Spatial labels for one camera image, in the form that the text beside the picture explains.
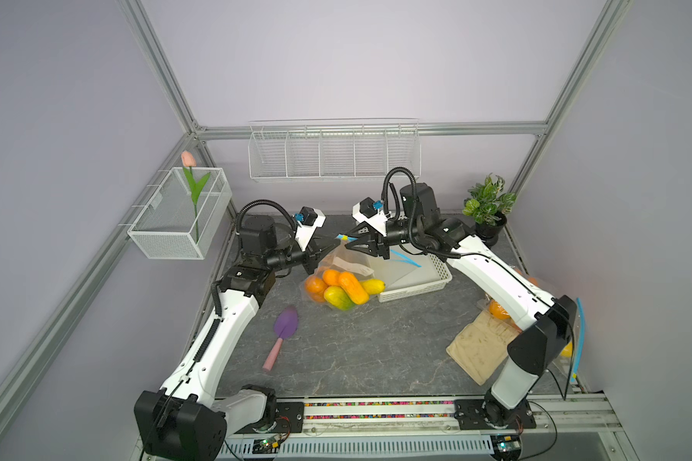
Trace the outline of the orange mango basket bottom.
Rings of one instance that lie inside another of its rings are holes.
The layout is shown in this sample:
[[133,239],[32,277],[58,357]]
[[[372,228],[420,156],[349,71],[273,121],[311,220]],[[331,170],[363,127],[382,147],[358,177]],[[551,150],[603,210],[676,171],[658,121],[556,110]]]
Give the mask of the orange mango basket bottom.
[[322,280],[328,286],[339,286],[340,272],[334,269],[325,270],[322,274]]

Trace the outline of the green mango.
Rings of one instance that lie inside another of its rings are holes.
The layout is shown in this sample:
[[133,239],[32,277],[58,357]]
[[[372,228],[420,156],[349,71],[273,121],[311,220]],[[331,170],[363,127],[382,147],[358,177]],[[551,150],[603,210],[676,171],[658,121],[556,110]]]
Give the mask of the green mango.
[[323,298],[331,307],[338,310],[347,311],[355,306],[346,291],[340,286],[329,286],[323,293]]

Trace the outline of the clear blue zip-top bag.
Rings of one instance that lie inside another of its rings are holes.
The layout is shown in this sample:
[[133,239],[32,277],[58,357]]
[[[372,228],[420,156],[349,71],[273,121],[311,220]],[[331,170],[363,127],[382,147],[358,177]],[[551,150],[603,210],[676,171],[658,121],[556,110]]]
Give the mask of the clear blue zip-top bag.
[[495,268],[480,287],[511,315],[519,336],[507,346],[511,363],[526,374],[541,376],[558,357],[567,358],[567,378],[577,378],[580,304],[548,282],[526,277],[515,268]]

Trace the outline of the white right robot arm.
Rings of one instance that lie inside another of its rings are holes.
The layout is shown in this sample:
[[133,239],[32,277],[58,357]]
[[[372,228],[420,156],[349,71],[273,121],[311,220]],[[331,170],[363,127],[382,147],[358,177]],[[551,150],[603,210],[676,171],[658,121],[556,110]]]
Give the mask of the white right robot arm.
[[355,204],[355,228],[347,249],[389,259],[393,247],[409,244],[435,255],[467,276],[503,307],[520,330],[509,357],[490,387],[479,414],[491,428],[519,425],[530,409],[528,395],[567,345],[574,345],[578,305],[524,279],[457,218],[441,213],[430,186],[406,167],[391,169],[380,200]]

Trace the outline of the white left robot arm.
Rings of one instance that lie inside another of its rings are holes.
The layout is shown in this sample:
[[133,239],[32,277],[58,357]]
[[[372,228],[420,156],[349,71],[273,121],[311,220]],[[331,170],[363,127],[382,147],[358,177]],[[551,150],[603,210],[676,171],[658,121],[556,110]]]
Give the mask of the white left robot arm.
[[145,454],[168,460],[213,460],[227,438],[244,428],[277,424],[273,389],[246,385],[216,410],[217,385],[247,326],[257,315],[280,271],[295,266],[313,274],[336,243],[319,244],[323,211],[302,207],[294,215],[259,199],[236,216],[240,253],[211,284],[213,312],[181,364],[157,391],[144,391],[134,415]]

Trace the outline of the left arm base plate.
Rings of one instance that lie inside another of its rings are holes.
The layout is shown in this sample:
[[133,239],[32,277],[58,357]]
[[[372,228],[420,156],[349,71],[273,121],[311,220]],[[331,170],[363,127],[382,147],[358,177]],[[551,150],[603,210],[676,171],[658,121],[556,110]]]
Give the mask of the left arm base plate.
[[244,426],[244,428],[236,432],[236,435],[255,433],[301,433],[304,423],[305,405],[303,401],[278,401],[271,418],[266,417],[263,423],[256,422]]

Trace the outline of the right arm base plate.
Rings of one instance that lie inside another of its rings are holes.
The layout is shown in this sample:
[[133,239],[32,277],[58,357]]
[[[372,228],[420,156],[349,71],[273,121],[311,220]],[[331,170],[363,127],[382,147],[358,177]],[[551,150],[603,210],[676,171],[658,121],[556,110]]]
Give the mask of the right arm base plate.
[[525,430],[536,428],[536,419],[527,400],[514,409],[490,399],[455,400],[454,418],[460,430]]

